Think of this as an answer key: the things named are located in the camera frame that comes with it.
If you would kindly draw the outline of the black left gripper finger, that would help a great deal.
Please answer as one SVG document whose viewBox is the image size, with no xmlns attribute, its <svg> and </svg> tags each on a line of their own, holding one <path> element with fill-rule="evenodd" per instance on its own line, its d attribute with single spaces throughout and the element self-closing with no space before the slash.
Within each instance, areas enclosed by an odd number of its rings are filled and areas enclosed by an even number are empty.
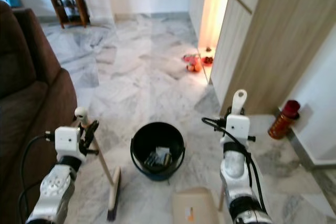
<svg viewBox="0 0 336 224">
<path fill-rule="evenodd" d="M 94 120 L 85 128 L 84 139 L 82 140 L 83 143 L 93 143 L 95 139 L 95 132 L 98 129 L 99 121 Z"/>
</svg>

